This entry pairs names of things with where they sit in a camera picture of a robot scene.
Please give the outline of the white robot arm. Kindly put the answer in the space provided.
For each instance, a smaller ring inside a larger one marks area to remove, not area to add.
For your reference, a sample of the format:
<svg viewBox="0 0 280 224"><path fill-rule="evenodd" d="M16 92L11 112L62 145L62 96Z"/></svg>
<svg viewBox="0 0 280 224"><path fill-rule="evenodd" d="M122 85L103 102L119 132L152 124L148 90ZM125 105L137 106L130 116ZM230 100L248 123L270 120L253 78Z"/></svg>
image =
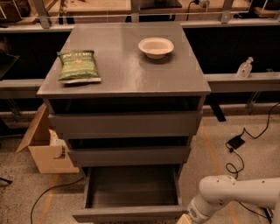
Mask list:
<svg viewBox="0 0 280 224"><path fill-rule="evenodd" d="M271 224L280 224L280 178L238 181L228 175L204 177L176 224L204 224L231 201L273 209Z"/></svg>

